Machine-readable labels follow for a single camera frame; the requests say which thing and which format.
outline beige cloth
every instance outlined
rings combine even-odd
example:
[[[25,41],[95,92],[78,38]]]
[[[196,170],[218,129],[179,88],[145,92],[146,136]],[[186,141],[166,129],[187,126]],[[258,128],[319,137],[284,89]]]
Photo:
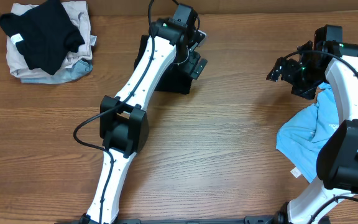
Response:
[[[88,6],[84,1],[70,1],[63,2],[63,7],[66,9],[68,17],[71,22],[78,27],[80,30],[82,38],[84,38],[85,44],[81,45],[78,48],[77,53],[68,52],[66,58],[62,63],[62,67],[56,72],[62,72],[65,68],[71,68],[77,61],[81,59],[91,60],[92,59],[92,50],[91,50],[91,23],[88,15]],[[12,13],[21,16],[23,13],[27,12],[29,9],[37,7],[37,5],[21,5],[14,3],[12,6]],[[23,55],[19,53],[11,41],[7,38],[7,54],[6,60],[10,68],[10,73],[16,78],[42,78],[50,77],[48,73],[44,72],[41,68],[36,68],[30,70],[27,66]]]

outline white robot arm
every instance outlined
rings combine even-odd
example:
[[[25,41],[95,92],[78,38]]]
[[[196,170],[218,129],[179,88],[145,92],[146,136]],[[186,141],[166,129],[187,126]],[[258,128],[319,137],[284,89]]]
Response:
[[[358,71],[358,57],[344,55],[342,59]],[[334,92],[339,123],[358,119],[358,80],[353,72],[342,62],[333,58],[325,74]],[[328,190],[324,187],[323,181],[316,177],[298,198],[288,204],[288,221],[293,224],[307,224],[324,203],[338,195],[352,197],[354,194],[350,190],[344,189]],[[334,202],[328,205],[312,223],[318,223],[338,203]]]
[[[194,25],[197,19],[192,7],[178,4],[173,18],[150,22],[150,33],[154,36],[142,37],[134,73],[114,98],[103,98],[103,116],[99,115],[100,136],[106,148],[103,168],[91,206],[80,221],[74,223],[112,224],[116,221],[128,168],[149,135],[146,110],[153,92],[187,94],[191,81],[199,77],[207,64],[195,52],[206,40],[206,34]],[[129,114],[129,118],[120,116],[121,113]]]
[[[128,105],[133,107],[140,105],[144,111],[147,109],[150,98],[162,74],[168,68],[168,66],[173,63],[176,57],[176,45],[170,45],[169,40],[163,39],[161,37],[155,37],[154,40],[155,59],[148,69],[143,81],[136,89],[134,96],[127,102]],[[116,97],[118,96],[120,98],[126,98],[132,91],[133,86],[135,86],[139,81],[147,66],[151,55],[151,50],[152,43],[151,37],[149,37],[142,59],[140,60],[129,81],[126,83],[124,88],[122,88],[122,90],[117,93]],[[136,156],[136,152],[133,152],[128,158],[125,158],[124,153],[115,150],[115,148],[111,148],[109,151],[113,155],[115,161],[112,168],[111,179],[109,180],[106,189],[106,192],[108,193],[104,196],[102,223],[112,223],[117,218],[119,197],[121,194],[122,186],[124,185],[129,165]],[[100,175],[98,188],[96,190],[93,202],[87,212],[87,215],[89,215],[91,219],[96,222],[99,222],[98,218],[101,208],[100,200],[102,197],[103,188],[106,185],[106,180],[111,165],[112,163],[110,161],[110,156],[104,152],[103,168]]]
[[[295,54],[301,55],[299,62],[288,59]],[[319,153],[318,176],[272,223],[329,223],[325,214],[358,194],[358,45],[342,43],[342,27],[326,25],[316,31],[314,46],[309,41],[279,58],[267,79],[277,81],[280,75],[293,85],[293,94],[309,100],[319,84],[328,82],[341,125]]]

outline white label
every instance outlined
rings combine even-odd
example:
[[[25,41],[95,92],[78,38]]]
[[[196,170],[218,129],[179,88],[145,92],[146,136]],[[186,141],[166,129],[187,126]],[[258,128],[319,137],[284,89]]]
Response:
[[[11,41],[13,44],[16,44],[20,41],[23,41],[23,37],[20,34],[15,34],[11,37]]]
[[[91,35],[91,46],[94,46],[96,44],[96,36]]]
[[[302,175],[302,173],[298,170],[298,168],[294,168],[291,170],[291,174],[295,177],[298,178],[300,175]]]

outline pile of clothes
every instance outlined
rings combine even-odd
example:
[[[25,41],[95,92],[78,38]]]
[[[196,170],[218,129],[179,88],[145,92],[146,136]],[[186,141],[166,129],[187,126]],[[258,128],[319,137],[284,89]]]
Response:
[[[15,3],[11,13],[0,17],[0,26],[8,35],[10,73],[22,83],[65,83],[93,69],[95,37],[84,1]]]

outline wooden table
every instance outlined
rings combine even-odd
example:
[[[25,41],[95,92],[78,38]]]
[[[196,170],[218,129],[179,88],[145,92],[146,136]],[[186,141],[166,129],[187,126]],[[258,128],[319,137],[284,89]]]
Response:
[[[102,153],[77,144],[77,124],[98,112],[133,71],[146,17],[92,17],[94,70],[64,85],[24,85],[9,74],[0,29],[0,223],[76,220],[89,207]],[[358,44],[358,12],[201,16],[209,60],[189,95],[156,92],[150,136],[133,161],[120,217],[143,220],[273,215],[308,185],[275,150],[278,129],[312,101],[268,82],[276,59],[313,40],[325,24]],[[98,122],[81,138],[101,143]],[[343,202],[333,223],[358,223]]]

